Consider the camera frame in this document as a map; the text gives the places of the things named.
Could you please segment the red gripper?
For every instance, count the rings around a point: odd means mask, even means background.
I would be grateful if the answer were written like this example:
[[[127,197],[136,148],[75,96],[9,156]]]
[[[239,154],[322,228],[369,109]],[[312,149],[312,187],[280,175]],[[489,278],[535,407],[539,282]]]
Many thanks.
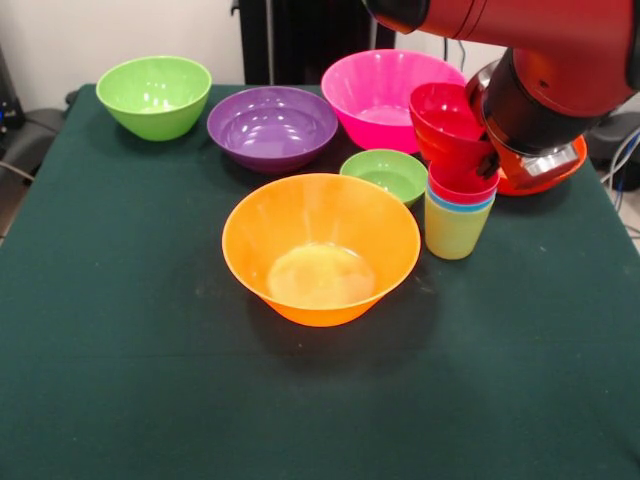
[[[528,180],[522,169],[522,156],[508,149],[490,131],[484,117],[484,100],[486,88],[482,85],[467,85],[465,95],[477,122],[483,129],[480,141],[489,145],[489,153],[483,157],[476,168],[476,174],[482,178],[490,178],[499,170],[509,179],[514,189],[523,189]]]

